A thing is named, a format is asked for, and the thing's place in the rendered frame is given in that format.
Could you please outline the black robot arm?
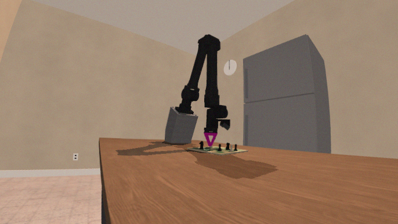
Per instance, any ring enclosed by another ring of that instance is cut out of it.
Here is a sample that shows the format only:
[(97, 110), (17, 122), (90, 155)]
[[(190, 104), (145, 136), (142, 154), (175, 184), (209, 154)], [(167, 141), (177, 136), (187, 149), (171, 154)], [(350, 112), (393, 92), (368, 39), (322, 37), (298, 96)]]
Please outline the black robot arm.
[[(207, 109), (207, 118), (226, 118), (228, 111), (226, 106), (219, 105), (218, 85), (217, 85), (217, 52), (220, 50), (220, 41), (216, 37), (208, 34), (198, 40), (198, 52), (194, 62), (190, 80), (182, 90), (182, 104), (175, 109), (179, 113), (193, 114), (191, 103), (199, 98), (198, 81), (207, 55), (207, 85), (204, 95), (204, 107)], [(191, 90), (194, 89), (194, 90)], [(191, 99), (191, 100), (189, 100)], [(230, 128), (230, 120), (211, 119), (211, 128), (220, 126), (225, 129)]]

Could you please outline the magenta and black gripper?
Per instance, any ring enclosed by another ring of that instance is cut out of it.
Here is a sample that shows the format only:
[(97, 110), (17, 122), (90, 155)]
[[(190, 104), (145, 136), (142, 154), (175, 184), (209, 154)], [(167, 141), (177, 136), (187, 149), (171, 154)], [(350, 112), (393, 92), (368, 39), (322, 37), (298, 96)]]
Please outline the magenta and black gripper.
[[(213, 144), (213, 142), (214, 142), (214, 139), (216, 138), (216, 135), (218, 134), (217, 133), (217, 131), (218, 131), (218, 129), (217, 128), (212, 128), (212, 129), (210, 129), (211, 128), (211, 119), (215, 119), (215, 118), (207, 118), (207, 123), (206, 123), (206, 128), (204, 128), (204, 135), (205, 135), (205, 138), (206, 138), (206, 140), (207, 140), (207, 143), (208, 143), (208, 146), (212, 146), (212, 144)], [(207, 130), (207, 131), (206, 131)], [(217, 130), (217, 131), (216, 131)], [(209, 132), (210, 131), (210, 132)], [(209, 136), (208, 135), (211, 135), (211, 136), (213, 136), (213, 138), (212, 138), (212, 141), (210, 142), (210, 140), (209, 140)]]

